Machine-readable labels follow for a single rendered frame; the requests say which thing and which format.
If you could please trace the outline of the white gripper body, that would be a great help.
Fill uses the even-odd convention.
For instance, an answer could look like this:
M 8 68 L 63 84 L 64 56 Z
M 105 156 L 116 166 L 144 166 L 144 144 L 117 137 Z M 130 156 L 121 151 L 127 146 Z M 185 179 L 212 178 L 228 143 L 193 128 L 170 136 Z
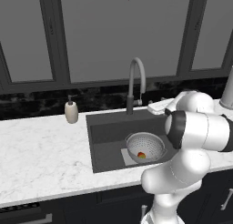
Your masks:
M 169 115 L 169 109 L 174 106 L 174 101 L 174 98 L 169 98 L 157 102 L 150 102 L 147 106 L 147 110 L 153 115 Z

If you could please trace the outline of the grey arched sink faucet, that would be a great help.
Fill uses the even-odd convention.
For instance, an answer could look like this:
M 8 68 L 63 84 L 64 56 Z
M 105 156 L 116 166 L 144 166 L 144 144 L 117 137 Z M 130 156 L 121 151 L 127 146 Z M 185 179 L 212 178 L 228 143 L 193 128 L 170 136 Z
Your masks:
M 135 100 L 133 95 L 134 90 L 134 73 L 135 73 L 135 67 L 138 67 L 139 74 L 140 74 L 140 95 L 139 99 Z M 142 105 L 142 95 L 146 93 L 146 72 L 144 65 L 140 58 L 135 57 L 131 63 L 129 68 L 129 85 L 128 85 L 128 95 L 127 95 L 127 114 L 132 115 L 133 114 L 133 108 L 134 105 L 141 106 Z

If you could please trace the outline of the white perforated colander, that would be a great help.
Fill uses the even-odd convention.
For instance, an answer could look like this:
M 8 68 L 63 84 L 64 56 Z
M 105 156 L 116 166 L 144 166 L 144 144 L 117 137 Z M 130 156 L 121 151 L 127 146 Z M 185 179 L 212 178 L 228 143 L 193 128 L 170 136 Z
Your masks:
M 130 133 L 126 137 L 128 155 L 136 163 L 159 161 L 167 153 L 163 140 L 148 132 Z M 138 152 L 146 154 L 146 158 L 138 158 Z

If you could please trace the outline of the pale square sink drain plate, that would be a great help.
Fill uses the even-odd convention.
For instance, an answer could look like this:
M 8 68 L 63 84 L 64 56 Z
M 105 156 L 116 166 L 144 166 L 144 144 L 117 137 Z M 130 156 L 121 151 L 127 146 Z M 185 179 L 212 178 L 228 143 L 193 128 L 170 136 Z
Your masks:
M 121 154 L 126 166 L 135 166 L 137 163 L 129 155 L 126 148 L 121 149 Z

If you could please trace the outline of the dark grey sink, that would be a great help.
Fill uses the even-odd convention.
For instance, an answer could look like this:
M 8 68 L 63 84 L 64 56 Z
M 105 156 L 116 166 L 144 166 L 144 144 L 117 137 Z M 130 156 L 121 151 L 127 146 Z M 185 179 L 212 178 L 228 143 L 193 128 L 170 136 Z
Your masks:
M 177 151 L 165 134 L 165 120 L 164 115 L 155 116 L 147 109 L 134 110 L 132 115 L 120 111 L 86 116 L 93 172 L 147 166 L 147 163 L 125 165 L 121 149 L 127 148 L 126 137 L 130 133 L 148 132 L 157 135 L 163 140 L 167 150 L 166 155 L 157 161 L 157 164 L 172 159 Z

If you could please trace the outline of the grey cylindrical container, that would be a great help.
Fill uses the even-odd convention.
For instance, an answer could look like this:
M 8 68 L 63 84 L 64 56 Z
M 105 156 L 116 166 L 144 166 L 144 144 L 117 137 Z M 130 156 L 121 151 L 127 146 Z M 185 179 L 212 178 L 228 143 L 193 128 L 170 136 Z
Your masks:
M 233 110 L 233 67 L 231 67 L 225 90 L 222 94 L 219 104 L 229 110 Z

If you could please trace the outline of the dark framed window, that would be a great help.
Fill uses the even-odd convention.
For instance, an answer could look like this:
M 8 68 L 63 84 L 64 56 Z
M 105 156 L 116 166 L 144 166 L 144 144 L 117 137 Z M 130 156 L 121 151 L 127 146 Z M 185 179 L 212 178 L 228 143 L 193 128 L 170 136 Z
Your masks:
M 233 0 L 0 0 L 0 94 L 226 76 Z

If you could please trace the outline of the cream soap dispenser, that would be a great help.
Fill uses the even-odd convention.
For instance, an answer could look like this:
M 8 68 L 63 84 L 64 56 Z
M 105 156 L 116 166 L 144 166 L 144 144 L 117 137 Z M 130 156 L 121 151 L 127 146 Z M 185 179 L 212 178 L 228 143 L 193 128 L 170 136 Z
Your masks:
M 68 101 L 65 103 L 65 117 L 69 124 L 75 124 L 78 120 L 78 108 L 73 96 L 68 96 Z

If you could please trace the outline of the dark cupboard door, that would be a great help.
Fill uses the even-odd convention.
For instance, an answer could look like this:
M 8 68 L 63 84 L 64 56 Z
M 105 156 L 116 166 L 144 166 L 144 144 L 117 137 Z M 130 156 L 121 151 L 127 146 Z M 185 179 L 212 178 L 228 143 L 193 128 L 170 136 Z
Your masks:
M 185 224 L 233 224 L 233 196 L 220 210 L 229 188 L 233 188 L 233 169 L 208 173 L 201 188 L 179 203 L 177 214 Z
M 73 196 L 62 201 L 66 224 L 139 224 L 141 207 L 149 210 L 153 196 L 146 192 L 120 193 L 120 189 Z

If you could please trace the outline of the dark dishwasher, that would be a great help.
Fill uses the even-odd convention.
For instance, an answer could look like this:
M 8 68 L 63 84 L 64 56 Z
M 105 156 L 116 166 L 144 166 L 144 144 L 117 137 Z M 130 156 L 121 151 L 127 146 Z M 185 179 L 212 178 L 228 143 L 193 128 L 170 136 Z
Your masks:
M 50 224 L 66 224 L 61 206 L 52 200 L 0 208 L 0 224 L 43 219 L 49 213 L 53 214 L 53 222 Z

